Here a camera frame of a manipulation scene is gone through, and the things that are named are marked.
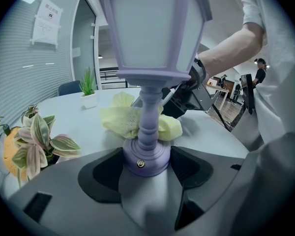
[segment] chair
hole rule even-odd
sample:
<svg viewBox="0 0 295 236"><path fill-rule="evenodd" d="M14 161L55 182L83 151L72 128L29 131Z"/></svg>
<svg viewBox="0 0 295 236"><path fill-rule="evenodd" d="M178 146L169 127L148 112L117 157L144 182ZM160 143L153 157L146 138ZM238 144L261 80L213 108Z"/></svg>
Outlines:
<svg viewBox="0 0 295 236"><path fill-rule="evenodd" d="M58 88L58 96L77 93L77 92L82 92L81 89L80 89L79 84L80 84L80 81L72 81L72 82L62 84Z"/></svg>

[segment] floor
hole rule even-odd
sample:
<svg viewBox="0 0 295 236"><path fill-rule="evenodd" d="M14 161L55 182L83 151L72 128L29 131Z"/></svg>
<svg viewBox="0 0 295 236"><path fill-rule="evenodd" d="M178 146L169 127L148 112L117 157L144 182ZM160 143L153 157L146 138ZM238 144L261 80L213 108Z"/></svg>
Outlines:
<svg viewBox="0 0 295 236"><path fill-rule="evenodd" d="M217 107L217 109L221 106L222 101L223 101L222 96L219 96L216 99L215 106ZM231 103L229 103L228 101L229 101L229 99L225 100L222 110L220 110L220 113L221 113L221 116L223 117L224 121L232 122L233 119L238 115L238 113L241 109L241 105L239 103L234 105L233 101ZM217 113L215 112L215 110L212 107L209 109L207 114L209 116L211 116L214 120L216 120L219 124L224 126L220 117L217 115Z"/></svg>

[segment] yellow cloth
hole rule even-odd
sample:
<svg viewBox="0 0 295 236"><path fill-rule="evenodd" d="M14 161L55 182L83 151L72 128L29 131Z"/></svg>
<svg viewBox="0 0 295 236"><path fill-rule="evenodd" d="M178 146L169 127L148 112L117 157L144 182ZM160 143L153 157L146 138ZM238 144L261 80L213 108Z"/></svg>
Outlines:
<svg viewBox="0 0 295 236"><path fill-rule="evenodd" d="M120 92L113 97L110 108L99 111L102 125L123 136L133 139L138 136L141 108L131 107L134 97L125 92ZM163 107L159 106L158 139L171 141L182 135L180 121L169 116L161 115Z"/></svg>

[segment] desk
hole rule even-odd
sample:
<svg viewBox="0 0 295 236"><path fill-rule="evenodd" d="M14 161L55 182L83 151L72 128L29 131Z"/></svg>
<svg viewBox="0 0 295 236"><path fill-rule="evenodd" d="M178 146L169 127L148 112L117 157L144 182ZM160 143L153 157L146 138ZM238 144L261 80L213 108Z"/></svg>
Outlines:
<svg viewBox="0 0 295 236"><path fill-rule="evenodd" d="M229 91L228 91L227 89L221 88L221 87L219 87L219 86L212 86L212 85L208 85L208 84L206 84L206 87L207 87L207 88L215 89L215 90L217 90L217 91L221 91L221 92L225 92L225 93L226 93L226 94L224 95L224 98L223 98L222 104L221 104L221 106L220 106L219 109L218 109L218 110L222 110L222 107L223 107L223 105L224 105L224 102L225 102L225 100L226 100L226 97L227 97L227 94L229 93Z"/></svg>
<svg viewBox="0 0 295 236"><path fill-rule="evenodd" d="M99 118L101 107L110 107L113 96L121 91L137 98L140 88L117 88L98 90L97 107L85 109L81 104L81 93L46 99L38 104L42 117L55 115L51 137L67 134L82 148L81 155L121 147L124 138L106 130ZM187 147L203 152L237 158L245 158L248 150L230 132L203 111L188 110L179 118L182 136L172 141L173 146ZM14 126L21 126L17 121ZM16 177L8 174L1 188L4 196L10 197L18 190Z"/></svg>

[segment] lamp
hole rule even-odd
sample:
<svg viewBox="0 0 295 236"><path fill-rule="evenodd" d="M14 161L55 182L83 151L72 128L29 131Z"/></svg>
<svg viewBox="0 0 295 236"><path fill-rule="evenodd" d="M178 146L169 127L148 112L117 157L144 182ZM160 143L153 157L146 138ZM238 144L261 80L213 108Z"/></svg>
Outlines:
<svg viewBox="0 0 295 236"><path fill-rule="evenodd" d="M211 20L208 0L100 0L109 25L119 71L141 86L143 102L138 138L125 140L125 166L150 177L166 169L171 146L158 141L162 88L190 79L191 62L204 23Z"/></svg>

